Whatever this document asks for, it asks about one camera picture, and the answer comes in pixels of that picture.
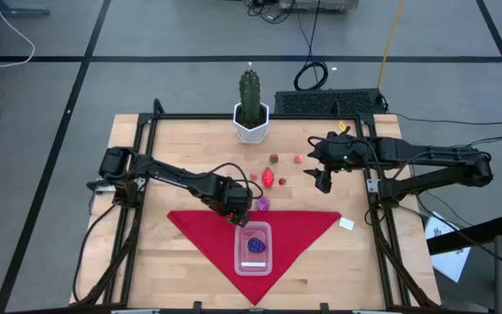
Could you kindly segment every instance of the clear plastic container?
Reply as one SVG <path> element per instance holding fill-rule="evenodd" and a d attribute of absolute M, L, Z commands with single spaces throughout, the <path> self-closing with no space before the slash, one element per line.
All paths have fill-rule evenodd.
<path fill-rule="evenodd" d="M 267 246 L 261 253 L 248 250 L 248 241 L 258 238 Z M 235 228 L 234 266 L 240 276 L 266 276 L 272 271 L 272 230 L 267 222 L 248 222 Z"/>

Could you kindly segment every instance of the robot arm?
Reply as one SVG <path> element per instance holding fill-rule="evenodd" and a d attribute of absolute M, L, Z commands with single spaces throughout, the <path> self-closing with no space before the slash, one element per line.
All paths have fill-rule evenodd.
<path fill-rule="evenodd" d="M 128 162 L 132 171 L 127 172 Z M 214 173 L 193 174 L 138 154 L 130 147 L 112 147 L 105 152 L 98 173 L 116 188 L 113 203 L 123 207 L 136 207 L 139 185 L 136 179 L 154 179 L 184 188 L 220 216 L 230 217 L 231 222 L 245 226 L 249 220 L 253 192 L 230 177 Z"/>
<path fill-rule="evenodd" d="M 311 139 L 320 140 L 311 143 Z M 430 188 L 458 183 L 468 187 L 483 187 L 493 178 L 491 156 L 473 147 L 431 147 L 411 145 L 405 140 L 367 137 L 364 140 L 346 133 L 330 132 L 326 139 L 309 138 L 315 150 L 308 157 L 318 159 L 324 169 L 305 170 L 315 177 L 315 186 L 329 193 L 330 174 L 338 171 L 375 169 L 379 179 L 372 182 L 384 206 L 395 208 L 407 194 L 418 195 Z M 444 167 L 428 174 L 405 180 L 387 179 L 383 170 L 404 168 L 407 165 Z"/>

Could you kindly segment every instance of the white hexagonal pot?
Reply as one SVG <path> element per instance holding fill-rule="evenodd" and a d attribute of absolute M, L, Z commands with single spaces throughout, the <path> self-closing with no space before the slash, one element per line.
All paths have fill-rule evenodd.
<path fill-rule="evenodd" d="M 244 127 L 235 120 L 235 117 L 237 116 L 237 111 L 240 106 L 241 103 L 234 106 L 234 125 L 235 125 L 235 130 L 237 131 L 238 135 L 240 135 L 241 141 L 246 144 L 261 143 L 262 139 L 265 138 L 268 132 L 268 106 L 261 103 L 261 106 L 265 111 L 265 118 L 266 118 L 265 123 L 252 129 Z"/>

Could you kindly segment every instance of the purple object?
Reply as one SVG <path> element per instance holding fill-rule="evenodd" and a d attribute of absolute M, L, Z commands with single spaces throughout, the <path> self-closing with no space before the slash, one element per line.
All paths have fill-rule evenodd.
<path fill-rule="evenodd" d="M 258 211 L 267 211 L 270 208 L 270 199 L 267 196 L 261 196 L 254 206 Z"/>
<path fill-rule="evenodd" d="M 267 245 L 259 240 L 259 238 L 251 238 L 248 241 L 248 250 L 251 253 L 262 253 L 266 248 Z"/>

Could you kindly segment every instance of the red cloth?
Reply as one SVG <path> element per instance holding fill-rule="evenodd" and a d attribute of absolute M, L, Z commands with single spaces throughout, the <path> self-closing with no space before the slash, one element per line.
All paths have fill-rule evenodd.
<path fill-rule="evenodd" d="M 212 211 L 171 211 L 167 217 L 253 304 L 288 270 L 295 259 L 337 219 L 336 212 L 253 212 L 251 222 L 272 229 L 273 269 L 267 276 L 239 276 L 234 269 L 235 225 Z"/>

